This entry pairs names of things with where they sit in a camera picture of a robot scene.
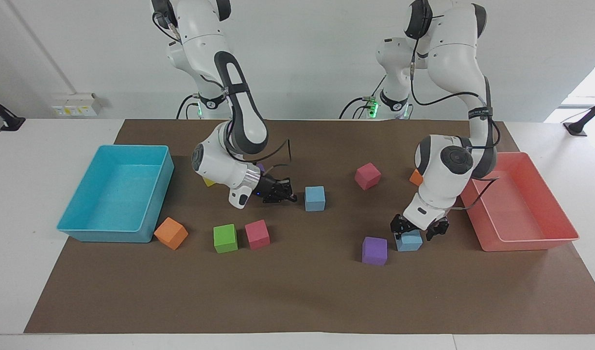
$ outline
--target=red plastic bin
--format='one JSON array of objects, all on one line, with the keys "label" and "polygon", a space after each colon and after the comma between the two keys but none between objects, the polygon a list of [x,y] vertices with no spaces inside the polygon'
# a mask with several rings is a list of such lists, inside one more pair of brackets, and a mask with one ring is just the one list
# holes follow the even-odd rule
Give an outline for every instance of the red plastic bin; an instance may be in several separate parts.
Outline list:
[{"label": "red plastic bin", "polygon": [[[481,247],[486,252],[544,250],[579,238],[544,179],[526,153],[498,153],[499,177],[468,209]],[[461,193],[469,206],[489,182],[471,180]]]}]

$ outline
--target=brown paper mat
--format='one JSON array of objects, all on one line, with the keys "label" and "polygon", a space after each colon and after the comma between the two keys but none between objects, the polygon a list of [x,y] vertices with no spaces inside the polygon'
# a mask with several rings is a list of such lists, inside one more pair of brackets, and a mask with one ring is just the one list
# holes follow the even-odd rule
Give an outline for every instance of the brown paper mat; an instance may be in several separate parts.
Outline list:
[{"label": "brown paper mat", "polygon": [[[325,186],[316,213],[301,196],[271,206],[253,197],[237,210],[225,186],[206,188],[190,154],[216,124],[125,122],[117,143],[170,146],[175,172],[159,219],[170,215],[190,236],[176,251],[155,239],[69,239],[26,333],[595,333],[595,283],[572,244],[483,252],[466,213],[452,212],[446,236],[395,252],[389,223],[416,191],[416,144],[430,133],[467,135],[467,122],[268,122],[268,150],[293,143],[293,164],[275,175],[290,174],[298,193]],[[500,150],[517,150],[501,128]],[[367,162],[383,177],[362,191],[353,175]],[[272,244],[252,251],[242,228],[259,219]],[[242,248],[220,255],[212,228],[228,223]],[[366,236],[388,239],[386,266],[359,262]]]}]

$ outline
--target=robotic arm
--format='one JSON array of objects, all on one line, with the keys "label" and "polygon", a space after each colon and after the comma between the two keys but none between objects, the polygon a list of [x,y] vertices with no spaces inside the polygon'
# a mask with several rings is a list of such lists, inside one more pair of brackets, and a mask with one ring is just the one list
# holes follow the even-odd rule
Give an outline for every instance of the robotic arm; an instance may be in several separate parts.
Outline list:
[{"label": "robotic arm", "polygon": [[377,59],[388,74],[377,97],[380,111],[401,113],[413,94],[415,69],[427,69],[431,80],[451,93],[449,97],[464,101],[470,119],[470,138],[430,135],[420,142],[415,165],[424,181],[403,215],[391,223],[397,234],[427,230],[430,241],[433,235],[446,233],[446,215],[470,178],[485,177],[496,162],[490,87],[476,62],[486,11],[451,0],[415,0],[406,17],[408,37],[386,39],[377,49]]},{"label": "robotic arm", "polygon": [[230,16],[229,0],[152,0],[153,20],[178,41],[168,45],[171,63],[196,82],[203,115],[229,118],[193,151],[196,173],[230,188],[228,201],[244,208],[252,192],[264,202],[297,201],[290,179],[263,175],[243,155],[260,153],[268,132],[248,82],[226,44],[220,21]]}]

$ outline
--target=purple cube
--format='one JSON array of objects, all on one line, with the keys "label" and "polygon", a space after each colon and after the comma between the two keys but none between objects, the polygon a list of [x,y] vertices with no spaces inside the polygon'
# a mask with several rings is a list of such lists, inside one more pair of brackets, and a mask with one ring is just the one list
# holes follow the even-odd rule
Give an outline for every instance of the purple cube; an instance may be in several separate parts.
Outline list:
[{"label": "purple cube", "polygon": [[388,241],[366,237],[362,243],[362,262],[382,266],[388,260]]}]

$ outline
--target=wall socket panel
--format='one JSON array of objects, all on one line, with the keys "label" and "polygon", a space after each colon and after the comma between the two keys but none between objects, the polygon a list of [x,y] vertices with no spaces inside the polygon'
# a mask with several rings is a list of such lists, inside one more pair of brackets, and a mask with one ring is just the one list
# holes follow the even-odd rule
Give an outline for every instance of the wall socket panel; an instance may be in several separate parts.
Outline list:
[{"label": "wall socket panel", "polygon": [[101,111],[101,104],[93,93],[75,95],[54,95],[51,108],[58,117],[96,117]]}]

